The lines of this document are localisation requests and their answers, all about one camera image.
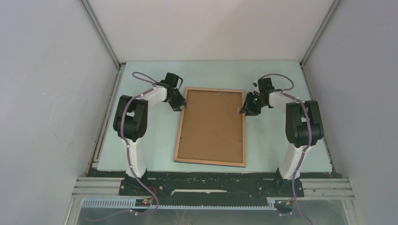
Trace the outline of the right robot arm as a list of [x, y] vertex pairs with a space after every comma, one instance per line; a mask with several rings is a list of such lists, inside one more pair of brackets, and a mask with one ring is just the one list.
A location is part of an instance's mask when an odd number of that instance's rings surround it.
[[285, 135], [288, 148], [281, 166], [276, 171], [273, 190], [279, 196], [293, 195], [300, 188], [300, 169], [307, 153], [324, 136], [319, 104], [315, 100], [302, 101], [276, 89], [265, 75], [255, 81], [255, 91], [248, 92], [240, 114], [260, 115], [262, 108], [276, 108], [285, 114]]

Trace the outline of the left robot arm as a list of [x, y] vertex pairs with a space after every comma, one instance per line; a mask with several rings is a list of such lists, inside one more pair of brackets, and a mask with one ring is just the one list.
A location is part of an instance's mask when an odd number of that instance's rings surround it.
[[137, 195], [148, 191], [148, 182], [141, 177], [147, 171], [144, 154], [138, 150], [138, 143], [147, 131], [148, 110], [160, 102], [168, 103], [174, 112], [180, 112], [187, 106], [186, 99], [180, 92], [184, 82], [180, 76], [168, 72], [159, 82], [150, 76], [133, 72], [138, 80], [150, 83], [152, 87], [136, 96], [122, 95], [116, 108], [113, 129], [126, 148], [127, 175], [136, 177], [130, 184], [130, 189]]

